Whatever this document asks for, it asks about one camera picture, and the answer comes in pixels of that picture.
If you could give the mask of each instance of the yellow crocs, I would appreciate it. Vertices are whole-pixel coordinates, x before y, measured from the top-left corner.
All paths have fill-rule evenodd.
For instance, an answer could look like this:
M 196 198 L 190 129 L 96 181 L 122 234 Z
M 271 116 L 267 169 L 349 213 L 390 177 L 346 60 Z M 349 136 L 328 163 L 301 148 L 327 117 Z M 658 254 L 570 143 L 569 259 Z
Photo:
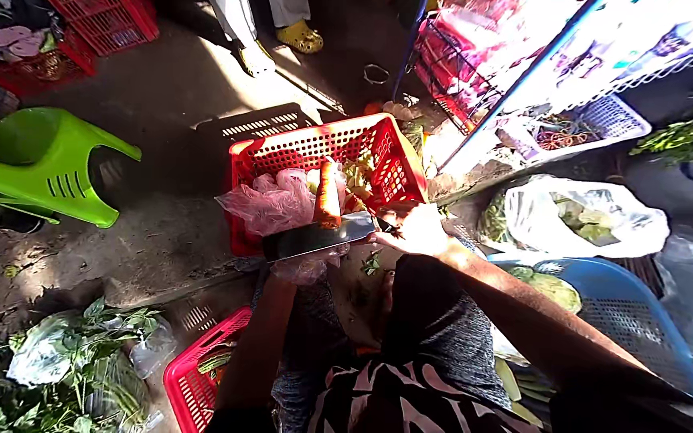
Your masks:
M 309 28 L 303 19 L 296 24 L 277 29 L 277 39 L 304 54 L 317 53 L 322 49 L 322 36 Z
M 263 49 L 261 42 L 258 40 L 255 42 L 257 45 L 239 49 L 239 65 L 248 75 L 258 78 L 273 73 L 276 66 L 272 56 Z

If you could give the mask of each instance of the white wire basket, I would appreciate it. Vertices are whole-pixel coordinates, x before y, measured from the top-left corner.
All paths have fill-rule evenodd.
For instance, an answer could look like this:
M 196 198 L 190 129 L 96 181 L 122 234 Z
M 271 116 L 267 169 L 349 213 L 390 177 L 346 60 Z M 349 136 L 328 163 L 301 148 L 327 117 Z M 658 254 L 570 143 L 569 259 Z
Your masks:
M 684 69 L 693 68 L 693 54 L 687 55 L 680 59 L 675 59 L 662 65 L 658 69 L 644 70 L 641 74 L 636 76 L 631 76 L 626 79 L 615 80 L 609 84 L 606 84 L 598 93 L 592 95 L 592 97 L 577 101 L 576 103 L 571 103 L 566 106 L 566 109 L 572 109 L 578 106 L 583 106 L 593 101 L 597 101 L 608 95 L 614 93 L 624 92 L 627 89 L 634 89 L 641 84 L 651 83 L 652 81 L 660 78 L 664 78 L 669 74 L 679 73 Z
M 524 157 L 529 156 L 526 158 L 529 164 L 563 160 L 585 150 L 640 138 L 651 132 L 651 124 L 616 95 L 598 99 L 571 112 L 577 116 L 577 121 L 583 122 L 594 131 L 600 140 L 555 150 L 543 150 L 529 134 L 527 144 L 536 151 L 530 156 L 524 154 Z

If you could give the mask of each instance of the metal ring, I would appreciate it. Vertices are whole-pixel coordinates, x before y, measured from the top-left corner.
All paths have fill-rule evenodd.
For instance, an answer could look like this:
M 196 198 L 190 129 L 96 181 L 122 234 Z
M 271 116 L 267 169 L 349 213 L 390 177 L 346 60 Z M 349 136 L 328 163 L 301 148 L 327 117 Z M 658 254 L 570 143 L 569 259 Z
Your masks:
M 381 74 L 381 76 L 384 76 L 385 78 L 378 79 L 378 80 L 368 78 L 368 71 L 374 70 L 374 69 L 376 70 L 375 73 Z M 370 84 L 384 84 L 387 81 L 389 81 L 390 72 L 387 71 L 386 69 L 382 68 L 379 65 L 376 65 L 374 63 L 369 63 L 363 67 L 363 78 L 365 79 L 365 81 L 369 82 Z

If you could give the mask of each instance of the red plastic basket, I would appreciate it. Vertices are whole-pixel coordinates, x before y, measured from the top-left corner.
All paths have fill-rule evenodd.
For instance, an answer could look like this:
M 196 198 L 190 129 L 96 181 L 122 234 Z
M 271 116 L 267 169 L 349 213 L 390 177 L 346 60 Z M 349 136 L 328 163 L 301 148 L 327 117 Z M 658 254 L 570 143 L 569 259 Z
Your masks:
M 159 37 L 150 0 L 50 0 L 98 55 Z
M 354 119 L 247 140 L 229 148 L 232 159 L 232 188 L 250 185 L 264 173 L 320 167 L 331 156 L 338 162 L 355 160 L 362 149 L 371 149 L 376 161 L 371 187 L 374 196 L 366 201 L 371 210 L 388 202 L 414 199 L 427 202 L 427 179 L 416 151 L 399 132 L 388 113 L 364 115 Z M 238 257 L 261 253 L 261 237 L 245 232 L 245 222 L 226 213 L 231 230 L 232 253 Z
M 170 361 L 165 369 L 165 391 L 182 433 L 202 433 L 213 418 L 218 387 L 215 380 L 197 371 L 199 359 L 236 330 L 245 328 L 251 314 L 250 307 L 236 310 Z
M 69 81 L 95 75 L 95 54 L 70 26 L 56 49 L 17 63 L 0 60 L 0 86 L 18 97 L 33 95 Z

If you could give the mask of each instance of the blue metal pole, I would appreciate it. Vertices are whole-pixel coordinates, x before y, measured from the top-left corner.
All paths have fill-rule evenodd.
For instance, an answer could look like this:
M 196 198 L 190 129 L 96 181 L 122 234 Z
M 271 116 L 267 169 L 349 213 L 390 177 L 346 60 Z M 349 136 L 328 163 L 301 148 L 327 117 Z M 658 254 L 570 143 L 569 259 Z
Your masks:
M 408 61 L 410 60 L 411 54 L 413 54 L 413 44 L 416 42 L 416 36 L 419 33 L 419 27 L 421 26 L 421 21 L 424 19 L 424 11 L 426 10 L 427 0 L 419 0 L 419 8 L 416 11 L 416 21 L 413 22 L 413 26 L 410 28 L 408 42 L 406 43 L 405 47 L 405 55 L 403 56 L 403 64 L 400 65 L 399 71 L 397 72 L 397 78 L 395 78 L 395 83 L 392 86 L 392 101 L 397 99 L 399 82 L 403 79 L 405 69 L 408 67 Z
M 464 139 L 461 144 L 459 144 L 459 147 L 451 153 L 451 155 L 448 157 L 445 162 L 443 162 L 442 165 L 440 165 L 438 171 L 442 172 L 443 168 L 450 162 L 456 154 L 462 150 L 469 142 L 471 142 L 475 135 L 479 133 L 499 112 L 501 111 L 501 107 L 505 104 L 507 101 L 507 98 L 509 98 L 511 95 L 513 95 L 526 81 L 528 77 L 531 76 L 531 74 L 534 73 L 534 71 L 541 66 L 544 61 L 550 58 L 553 54 L 557 53 L 558 49 L 568 41 L 568 39 L 573 35 L 573 33 L 577 30 L 580 24 L 584 21 L 584 19 L 587 18 L 588 15 L 592 13 L 595 9 L 598 8 L 602 3 L 606 2 L 606 0 L 587 0 L 579 10 L 577 10 L 577 13 L 575 13 L 571 19 L 566 22 L 566 24 L 563 26 L 563 29 L 561 30 L 560 33 L 558 33 L 552 41 L 550 41 L 549 44 L 547 44 L 547 47 L 545 47 L 541 53 L 534 59 L 534 62 L 531 64 L 531 66 L 528 67 L 520 76 L 520 78 L 515 81 L 515 83 L 507 90 L 504 96 L 502 96 L 496 104 L 494 104 L 494 108 L 492 108 L 488 114 L 479 122 L 477 123 L 477 126 L 475 126 L 475 129 L 473 129 L 469 135 Z

